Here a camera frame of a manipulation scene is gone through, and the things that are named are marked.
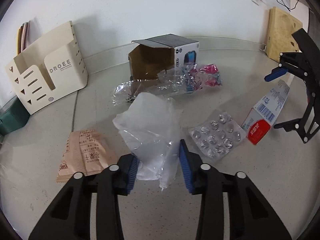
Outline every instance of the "red label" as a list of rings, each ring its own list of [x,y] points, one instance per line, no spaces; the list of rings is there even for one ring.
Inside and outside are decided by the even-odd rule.
[[[249,130],[248,139],[253,143],[257,144],[258,141],[269,131],[271,128],[270,124],[268,124],[265,120],[261,119],[255,122]]]

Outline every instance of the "paper snack bag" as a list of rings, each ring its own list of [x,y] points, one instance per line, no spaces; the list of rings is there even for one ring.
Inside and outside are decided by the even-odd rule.
[[[75,172],[100,173],[118,162],[105,137],[95,130],[71,132],[59,166],[57,182],[67,182]]]

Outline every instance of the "cardboard box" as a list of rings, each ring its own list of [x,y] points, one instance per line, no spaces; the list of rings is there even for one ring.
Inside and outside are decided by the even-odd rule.
[[[279,80],[276,87],[251,109],[241,127],[253,144],[257,144],[273,126],[288,97],[289,90],[290,87],[283,80]]]
[[[133,80],[157,79],[157,74],[184,63],[196,63],[199,42],[174,34],[132,41],[139,45],[129,53]]]
[[[292,33],[302,28],[302,22],[289,13],[273,7],[270,9],[266,54],[280,62],[280,52],[297,52],[299,47]]]

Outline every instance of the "white wall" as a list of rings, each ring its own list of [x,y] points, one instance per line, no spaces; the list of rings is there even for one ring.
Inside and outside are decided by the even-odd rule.
[[[72,20],[83,57],[167,33],[238,38],[264,43],[265,0],[15,0],[0,22],[0,105],[13,97],[4,67],[16,54],[19,26],[28,20],[29,42]]]
[[[290,14],[297,18],[299,21],[302,22],[302,27],[306,32],[308,32],[309,27],[309,8],[308,6],[304,5],[303,3],[298,2],[297,0],[290,0],[290,8],[294,8],[297,4],[296,8],[293,9]]]

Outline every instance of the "electrical cord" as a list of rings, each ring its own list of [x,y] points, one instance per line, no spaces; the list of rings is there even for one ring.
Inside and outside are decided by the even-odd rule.
[[[286,8],[289,10],[289,12],[290,12],[291,10],[293,10],[293,9],[296,8],[296,6],[297,6],[297,4],[298,4],[298,2],[299,2],[300,0],[297,0],[296,5],[295,5],[293,8],[289,8],[288,6],[286,6],[286,5],[284,4],[284,1],[283,1],[283,0],[280,0],[280,1],[283,2],[283,3],[280,3],[279,0],[277,0],[277,2],[278,2],[279,4],[281,4],[281,5],[283,5],[284,7],[286,7]]]

